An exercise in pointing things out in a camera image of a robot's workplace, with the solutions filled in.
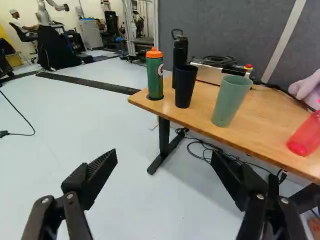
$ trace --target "green water bottle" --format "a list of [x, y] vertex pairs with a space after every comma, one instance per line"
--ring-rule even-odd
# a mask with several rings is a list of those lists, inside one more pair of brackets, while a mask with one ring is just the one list
[[149, 100], [160, 100], [164, 98], [163, 73], [164, 63], [163, 54], [152, 47], [145, 55], [146, 72], [148, 76], [148, 95]]

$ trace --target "black table leg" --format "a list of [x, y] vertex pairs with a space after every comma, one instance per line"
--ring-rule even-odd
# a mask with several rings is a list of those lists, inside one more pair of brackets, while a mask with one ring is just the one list
[[161, 166], [161, 164], [165, 161], [168, 155], [178, 146], [182, 139], [184, 139], [187, 128], [184, 128], [170, 143], [169, 143], [169, 135], [170, 135], [170, 121], [163, 118], [159, 118], [159, 148], [160, 154], [153, 160], [151, 165], [146, 170], [148, 174], [153, 175], [157, 171], [157, 169]]

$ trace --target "red bottle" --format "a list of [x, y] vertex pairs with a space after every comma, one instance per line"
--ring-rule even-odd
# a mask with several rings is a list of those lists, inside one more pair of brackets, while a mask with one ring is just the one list
[[320, 145], [320, 110], [312, 113], [286, 142], [295, 154], [306, 157]]

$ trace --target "humanoid robot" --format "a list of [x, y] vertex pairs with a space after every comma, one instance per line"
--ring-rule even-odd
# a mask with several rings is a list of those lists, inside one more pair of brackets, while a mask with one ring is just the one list
[[[54, 7], [54, 9], [59, 12], [60, 11], [69, 12], [69, 10], [70, 10], [68, 4], [58, 5], [53, 0], [46, 0], [46, 2], [50, 6]], [[55, 24], [51, 20], [49, 14], [47, 12], [45, 1], [44, 0], [37, 0], [37, 4], [38, 4], [38, 12], [35, 15], [38, 18], [39, 23], [44, 26], [49, 26], [49, 25]]]

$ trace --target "black floor mat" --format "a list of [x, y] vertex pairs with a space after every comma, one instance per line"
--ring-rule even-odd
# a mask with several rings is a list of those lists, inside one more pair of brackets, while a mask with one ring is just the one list
[[119, 57], [120, 55], [117, 55], [117, 56], [94, 56], [93, 57], [93, 61], [94, 62], [100, 62], [100, 61], [103, 61], [103, 60], [108, 60], [108, 59], [114, 59], [114, 58], [117, 58]]
[[20, 79], [20, 78], [23, 78], [23, 77], [26, 77], [26, 76], [34, 75], [34, 74], [36, 74], [36, 73], [38, 73], [38, 72], [39, 72], [38, 70], [36, 70], [36, 71], [29, 71], [29, 72], [17, 74], [17, 75], [14, 75], [14, 76], [4, 77], [4, 78], [1, 78], [1, 79], [0, 79], [0, 82], [1, 82], [1, 83], [9, 82], [9, 81], [14, 80], [14, 79]]
[[103, 90], [116, 92], [120, 94], [133, 95], [140, 91], [140, 89], [136, 89], [136, 88], [114, 85], [110, 83], [93, 81], [93, 80], [88, 80], [88, 79], [83, 79], [83, 78], [78, 78], [73, 76], [58, 75], [58, 74], [49, 73], [49, 72], [40, 72], [36, 74], [36, 76], [46, 78], [46, 79], [53, 79], [53, 80], [58, 80], [62, 82], [67, 82], [67, 83], [79, 84], [79, 85], [88, 86], [96, 89], [103, 89]]

